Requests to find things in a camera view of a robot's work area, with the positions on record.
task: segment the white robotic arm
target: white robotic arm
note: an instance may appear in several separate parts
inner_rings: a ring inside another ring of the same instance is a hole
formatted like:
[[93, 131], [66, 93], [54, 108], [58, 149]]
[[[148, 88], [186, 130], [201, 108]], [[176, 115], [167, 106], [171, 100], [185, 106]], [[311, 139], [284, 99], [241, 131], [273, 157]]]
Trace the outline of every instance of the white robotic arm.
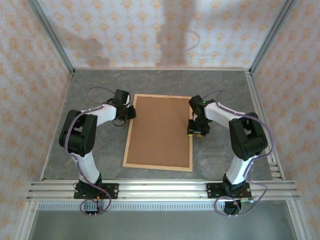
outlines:
[[88, 181], [96, 186], [102, 184], [102, 177], [99, 173], [92, 149], [95, 144], [97, 126], [107, 122], [120, 120], [125, 121], [136, 117], [134, 106], [130, 106], [130, 94], [126, 91], [117, 89], [114, 98], [109, 99], [106, 103], [94, 111], [90, 111], [78, 117], [78, 120], [72, 125], [73, 120], [83, 111], [70, 110], [64, 122], [59, 144], [65, 146], [67, 133], [71, 129], [70, 136], [67, 140], [67, 150], [76, 156], [79, 168], [79, 183], [76, 185], [77, 191], [83, 191], [83, 198], [93, 198], [97, 196], [97, 189], [90, 186]]
[[[233, 189], [243, 186], [244, 173], [248, 164], [268, 146], [262, 126], [258, 122], [243, 117], [244, 113], [231, 110], [220, 103], [217, 104], [213, 99], [204, 101], [197, 95], [191, 98], [189, 104], [193, 113], [193, 120], [189, 120], [188, 124], [189, 135], [207, 135], [210, 132], [208, 123], [212, 121], [223, 125], [230, 131], [234, 157], [231, 167], [223, 177], [228, 188], [226, 192], [229, 195]], [[254, 112], [246, 115], [258, 117]]]
[[[225, 107], [223, 105], [222, 105], [222, 107], [225, 109], [231, 110], [230, 108]], [[238, 113], [238, 114], [242, 114], [242, 115], [245, 114], [244, 112], [237, 112], [234, 110], [232, 110], [232, 111], [235, 113]], [[227, 129], [229, 129], [229, 121], [231, 121], [233, 119], [241, 118], [241, 116], [237, 116], [235, 114], [231, 114], [225, 110], [222, 110], [222, 108], [218, 107], [215, 102], [208, 104], [204, 108], [204, 113], [205, 113], [205, 117], [207, 119], [215, 121], [218, 124], [221, 124], [222, 126], [226, 127]], [[248, 164], [250, 163], [251, 159], [253, 159], [254, 157], [255, 156], [252, 156], [248, 160], [244, 161], [243, 159], [240, 159], [239, 157], [234, 155], [232, 163], [231, 163], [231, 167], [226, 172], [226, 177], [232, 185], [240, 184], [245, 180], [244, 179], [245, 170], [246, 170]]]
[[[117, 108], [109, 105], [103, 104], [102, 109], [93, 111], [91, 114], [97, 116], [96, 126], [99, 126], [107, 121], [113, 121], [116, 119]], [[97, 182], [100, 173], [96, 167], [94, 156], [92, 155], [92, 150], [85, 154], [84, 156], [80, 156], [79, 154], [74, 153], [79, 161], [79, 167], [82, 173], [86, 176], [86, 178], [91, 182]], [[86, 183], [87, 181], [83, 176], [79, 173], [79, 180]]]

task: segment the black mounting plate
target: black mounting plate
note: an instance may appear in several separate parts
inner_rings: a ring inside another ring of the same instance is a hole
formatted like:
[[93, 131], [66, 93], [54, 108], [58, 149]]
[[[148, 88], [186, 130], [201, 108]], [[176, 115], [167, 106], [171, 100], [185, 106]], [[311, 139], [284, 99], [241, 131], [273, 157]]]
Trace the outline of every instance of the black mounting plate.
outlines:
[[[223, 189], [222, 182], [210, 182], [205, 185], [206, 193], [208, 199], [217, 199], [221, 196], [226, 196], [226, 192]], [[243, 187], [233, 191], [231, 194], [228, 195], [234, 199], [251, 199], [251, 189], [249, 183], [245, 182]]]
[[[110, 194], [111, 199], [118, 199], [119, 183], [102, 183], [102, 189], [106, 190]], [[108, 200], [108, 197], [103, 192], [99, 194], [100, 199]], [[74, 199], [92, 199], [91, 196], [82, 195], [80, 192], [74, 192]]]

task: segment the wall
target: wall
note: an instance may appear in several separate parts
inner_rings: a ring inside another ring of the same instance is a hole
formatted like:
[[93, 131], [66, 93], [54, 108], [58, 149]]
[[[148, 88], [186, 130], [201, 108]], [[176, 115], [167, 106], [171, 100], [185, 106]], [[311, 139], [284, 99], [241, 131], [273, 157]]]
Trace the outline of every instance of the wall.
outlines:
[[298, 0], [254, 76], [287, 179], [320, 236], [320, 4]]
[[0, 239], [38, 180], [70, 76], [25, 0], [0, 1]]
[[249, 68], [285, 0], [40, 0], [75, 68]]

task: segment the corkboard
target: corkboard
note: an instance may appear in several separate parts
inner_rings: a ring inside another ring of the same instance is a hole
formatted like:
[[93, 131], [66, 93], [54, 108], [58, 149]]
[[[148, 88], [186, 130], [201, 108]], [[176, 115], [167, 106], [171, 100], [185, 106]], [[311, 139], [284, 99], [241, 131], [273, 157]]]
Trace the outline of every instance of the corkboard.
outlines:
[[123, 167], [192, 172], [192, 118], [188, 96], [136, 94]]

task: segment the gray floor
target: gray floor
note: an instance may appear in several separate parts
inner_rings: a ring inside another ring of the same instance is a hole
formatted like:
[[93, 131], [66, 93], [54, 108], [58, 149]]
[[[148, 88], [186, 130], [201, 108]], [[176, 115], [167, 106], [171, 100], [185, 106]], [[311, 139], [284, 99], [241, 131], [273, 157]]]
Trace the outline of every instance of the gray floor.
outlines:
[[236, 218], [212, 211], [38, 211], [29, 240], [294, 240], [285, 201], [262, 201]]
[[[45, 179], [77, 179], [74, 162], [59, 146], [58, 138], [71, 109], [86, 110], [97, 105], [86, 99], [87, 89], [103, 86], [112, 90], [122, 89], [134, 94], [175, 96], [204, 96], [212, 91], [227, 89], [219, 101], [241, 112], [254, 111], [245, 73], [243, 71], [200, 70], [77, 70], [71, 83], [62, 112]], [[97, 101], [105, 102], [112, 95], [104, 90], [90, 94]], [[229, 131], [211, 123], [206, 137], [193, 138], [193, 172], [149, 170], [122, 167], [129, 123], [115, 127], [106, 122], [97, 129], [93, 157], [104, 179], [206, 179], [221, 180], [229, 169], [233, 151]], [[268, 161], [257, 161], [249, 177], [252, 180], [271, 180]]]

